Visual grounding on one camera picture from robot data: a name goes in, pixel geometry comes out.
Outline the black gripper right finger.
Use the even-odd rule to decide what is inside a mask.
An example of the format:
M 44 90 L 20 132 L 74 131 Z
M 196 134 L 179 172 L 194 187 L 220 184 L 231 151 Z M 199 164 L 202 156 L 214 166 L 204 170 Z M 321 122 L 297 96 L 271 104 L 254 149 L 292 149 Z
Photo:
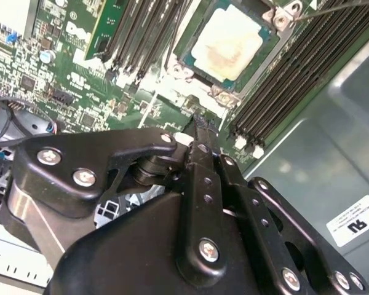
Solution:
M 369 285 L 265 179 L 247 181 L 219 154 L 229 251 L 211 294 L 369 294 Z

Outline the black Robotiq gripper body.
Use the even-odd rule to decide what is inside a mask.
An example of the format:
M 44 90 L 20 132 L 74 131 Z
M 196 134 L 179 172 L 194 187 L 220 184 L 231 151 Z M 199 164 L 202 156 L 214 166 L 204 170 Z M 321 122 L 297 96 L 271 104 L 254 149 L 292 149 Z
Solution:
M 188 283 L 176 264 L 185 198 L 157 197 L 82 237 L 58 263 L 46 294 L 281 294 L 250 262 L 236 220 L 223 217 L 227 271 L 215 285 Z

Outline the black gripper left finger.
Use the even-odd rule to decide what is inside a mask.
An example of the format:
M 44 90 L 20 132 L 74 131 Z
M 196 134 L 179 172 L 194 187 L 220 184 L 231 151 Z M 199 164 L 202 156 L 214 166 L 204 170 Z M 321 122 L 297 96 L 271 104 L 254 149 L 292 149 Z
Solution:
M 15 151 L 7 209 L 55 271 L 78 240 L 147 202 L 184 197 L 176 264 L 191 285 L 227 271 L 217 130 L 194 116 L 185 141 L 156 127 L 30 138 Z

